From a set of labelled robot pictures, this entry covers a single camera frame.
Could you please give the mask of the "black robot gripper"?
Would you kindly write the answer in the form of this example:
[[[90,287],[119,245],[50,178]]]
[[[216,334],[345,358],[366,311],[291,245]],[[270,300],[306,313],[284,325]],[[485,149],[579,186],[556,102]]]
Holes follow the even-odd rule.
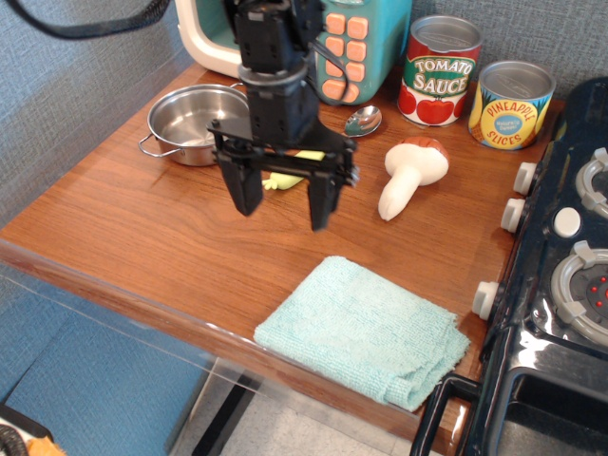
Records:
[[[279,164],[287,150],[312,150],[326,154],[347,185],[358,181],[352,154],[355,141],[330,130],[318,118],[319,100],[309,85],[247,87],[248,113],[240,117],[212,119],[207,124],[216,137],[216,148],[232,143],[245,157],[258,154],[267,164]],[[224,183],[237,210],[251,216],[263,198],[261,171],[248,161],[218,154]],[[342,180],[335,174],[310,177],[308,196],[312,229],[327,227],[336,209]]]

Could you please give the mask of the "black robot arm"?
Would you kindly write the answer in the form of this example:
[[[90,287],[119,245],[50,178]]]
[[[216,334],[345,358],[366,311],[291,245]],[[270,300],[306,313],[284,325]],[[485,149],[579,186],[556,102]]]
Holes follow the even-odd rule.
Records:
[[[212,120],[214,155],[237,210],[251,215],[263,199],[261,173],[308,180],[313,230],[326,228],[342,186],[355,185],[354,140],[319,119],[315,54],[324,52],[319,1],[227,1],[240,50],[247,116]]]

